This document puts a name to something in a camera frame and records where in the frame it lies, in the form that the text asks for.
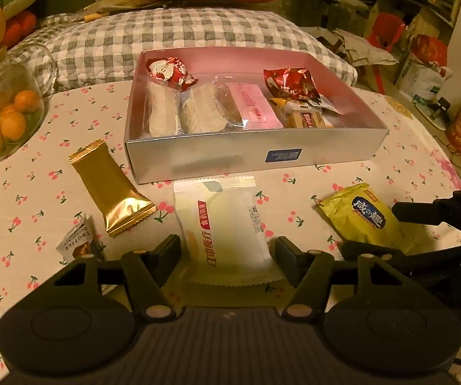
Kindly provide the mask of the pink wafer snack packet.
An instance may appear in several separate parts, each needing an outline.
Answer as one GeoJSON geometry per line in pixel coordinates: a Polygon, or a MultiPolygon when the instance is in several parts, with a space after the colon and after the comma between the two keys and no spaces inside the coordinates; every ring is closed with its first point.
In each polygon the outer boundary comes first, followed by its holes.
{"type": "Polygon", "coordinates": [[[283,128],[283,124],[277,118],[258,85],[245,82],[228,82],[226,86],[242,118],[245,130],[283,128]]]}

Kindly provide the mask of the red chair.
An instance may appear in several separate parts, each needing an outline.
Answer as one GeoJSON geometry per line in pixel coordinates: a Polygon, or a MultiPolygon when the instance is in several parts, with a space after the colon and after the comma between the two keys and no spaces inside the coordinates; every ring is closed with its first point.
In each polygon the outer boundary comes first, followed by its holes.
{"type": "Polygon", "coordinates": [[[366,40],[374,47],[391,52],[406,29],[404,21],[391,13],[379,13],[366,40]]]}

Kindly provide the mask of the small brown biscuit packet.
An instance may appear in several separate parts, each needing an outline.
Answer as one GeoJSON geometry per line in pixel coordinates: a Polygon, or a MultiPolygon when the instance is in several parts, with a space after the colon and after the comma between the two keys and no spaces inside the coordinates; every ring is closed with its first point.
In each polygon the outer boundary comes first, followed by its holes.
{"type": "Polygon", "coordinates": [[[296,109],[283,114],[283,126],[293,129],[332,129],[334,125],[318,109],[296,109]]]}

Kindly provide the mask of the cream white snack packet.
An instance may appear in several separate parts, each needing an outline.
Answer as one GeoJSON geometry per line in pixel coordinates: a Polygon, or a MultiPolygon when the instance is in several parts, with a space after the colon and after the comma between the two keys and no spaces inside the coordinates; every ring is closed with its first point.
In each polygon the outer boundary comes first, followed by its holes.
{"type": "Polygon", "coordinates": [[[252,175],[174,183],[188,256],[186,281],[243,287],[283,279],[269,252],[255,187],[252,175]]]}

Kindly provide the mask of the grey checked cushion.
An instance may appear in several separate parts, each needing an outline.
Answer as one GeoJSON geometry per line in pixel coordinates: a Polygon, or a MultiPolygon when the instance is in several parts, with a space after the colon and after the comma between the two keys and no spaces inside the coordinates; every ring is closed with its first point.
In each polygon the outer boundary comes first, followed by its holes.
{"type": "Polygon", "coordinates": [[[8,51],[45,82],[50,61],[57,72],[53,92],[126,81],[145,50],[235,46],[295,50],[311,54],[342,81],[353,85],[356,69],[309,33],[271,11],[174,8],[129,11],[89,23],[71,23],[66,14],[47,17],[8,51]]]}

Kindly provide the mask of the pink cardboard box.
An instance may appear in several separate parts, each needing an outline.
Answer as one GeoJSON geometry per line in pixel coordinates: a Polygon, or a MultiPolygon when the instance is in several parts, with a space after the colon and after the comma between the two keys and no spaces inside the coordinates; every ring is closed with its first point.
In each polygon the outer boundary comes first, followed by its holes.
{"type": "Polygon", "coordinates": [[[244,47],[190,47],[147,50],[135,67],[124,142],[138,184],[243,173],[324,163],[369,160],[388,130],[383,121],[333,71],[311,54],[244,47]],[[337,108],[329,129],[231,130],[180,136],[146,136],[149,117],[146,85],[151,60],[177,57],[199,83],[216,77],[267,89],[263,72],[286,67],[309,70],[317,90],[337,108]]]}

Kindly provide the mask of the small white labelled packet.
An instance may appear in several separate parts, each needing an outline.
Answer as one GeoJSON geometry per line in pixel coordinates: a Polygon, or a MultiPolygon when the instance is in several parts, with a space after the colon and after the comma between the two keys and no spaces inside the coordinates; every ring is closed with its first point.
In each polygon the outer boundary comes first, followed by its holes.
{"type": "Polygon", "coordinates": [[[305,109],[313,109],[315,111],[322,112],[325,109],[332,113],[341,115],[341,112],[325,96],[320,96],[320,98],[316,100],[271,98],[270,101],[277,109],[282,110],[285,114],[305,109]]]}

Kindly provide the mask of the dark red snack packet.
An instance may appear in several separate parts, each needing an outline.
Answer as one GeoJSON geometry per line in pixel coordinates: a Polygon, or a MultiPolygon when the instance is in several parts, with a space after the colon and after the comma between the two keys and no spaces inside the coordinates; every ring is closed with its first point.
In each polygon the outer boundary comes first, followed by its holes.
{"type": "Polygon", "coordinates": [[[265,85],[274,98],[297,101],[321,101],[321,96],[307,68],[264,70],[265,85]]]}
{"type": "Polygon", "coordinates": [[[179,57],[152,58],[147,61],[146,69],[152,79],[174,90],[186,91],[198,83],[179,57]]]}

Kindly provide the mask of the yellow noodle snack packet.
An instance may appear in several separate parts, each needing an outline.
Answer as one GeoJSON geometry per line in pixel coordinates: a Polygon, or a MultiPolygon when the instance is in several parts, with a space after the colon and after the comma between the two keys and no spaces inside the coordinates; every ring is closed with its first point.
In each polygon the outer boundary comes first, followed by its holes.
{"type": "Polygon", "coordinates": [[[319,202],[319,208],[347,241],[408,252],[414,239],[391,209],[362,183],[342,188],[319,202]]]}

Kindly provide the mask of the silver truffle chocolate packet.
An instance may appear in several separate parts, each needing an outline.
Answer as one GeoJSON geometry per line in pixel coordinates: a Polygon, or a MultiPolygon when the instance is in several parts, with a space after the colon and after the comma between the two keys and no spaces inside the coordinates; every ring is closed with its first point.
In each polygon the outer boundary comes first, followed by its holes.
{"type": "Polygon", "coordinates": [[[80,257],[96,257],[104,261],[102,249],[93,231],[90,220],[82,216],[73,225],[71,230],[56,247],[56,251],[62,256],[61,265],[75,261],[80,257]]]}

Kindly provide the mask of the glass jar with oranges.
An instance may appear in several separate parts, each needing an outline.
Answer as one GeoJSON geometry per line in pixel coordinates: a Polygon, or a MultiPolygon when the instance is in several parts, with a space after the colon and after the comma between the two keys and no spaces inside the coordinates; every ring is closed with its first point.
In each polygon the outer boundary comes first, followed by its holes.
{"type": "Polygon", "coordinates": [[[36,133],[45,116],[44,96],[54,86],[57,65],[43,44],[24,44],[0,54],[0,162],[36,133]]]}

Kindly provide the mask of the white plastic bag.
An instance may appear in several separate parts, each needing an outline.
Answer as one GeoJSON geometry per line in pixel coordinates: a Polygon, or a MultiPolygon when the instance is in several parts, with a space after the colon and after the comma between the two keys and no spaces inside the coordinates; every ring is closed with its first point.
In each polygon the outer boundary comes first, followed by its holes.
{"type": "Polygon", "coordinates": [[[405,60],[396,86],[400,94],[412,103],[428,105],[432,103],[444,83],[452,77],[452,70],[440,66],[437,61],[424,63],[410,53],[405,60]]]}

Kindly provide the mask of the clear white rice cake packet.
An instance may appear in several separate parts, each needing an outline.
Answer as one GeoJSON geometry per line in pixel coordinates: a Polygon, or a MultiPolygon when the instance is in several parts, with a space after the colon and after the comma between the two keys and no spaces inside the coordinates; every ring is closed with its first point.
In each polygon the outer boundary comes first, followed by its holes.
{"type": "Polygon", "coordinates": [[[155,82],[148,83],[147,92],[148,133],[153,137],[179,136],[184,133],[179,116],[179,93],[155,82]]]}

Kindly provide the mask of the gold foil snack bar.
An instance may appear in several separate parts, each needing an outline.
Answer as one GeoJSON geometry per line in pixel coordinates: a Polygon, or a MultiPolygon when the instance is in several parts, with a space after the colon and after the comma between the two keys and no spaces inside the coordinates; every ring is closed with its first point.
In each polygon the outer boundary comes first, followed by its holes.
{"type": "Polygon", "coordinates": [[[101,211],[109,236],[120,235],[157,212],[157,205],[136,189],[102,139],[75,151],[69,162],[101,211]]]}

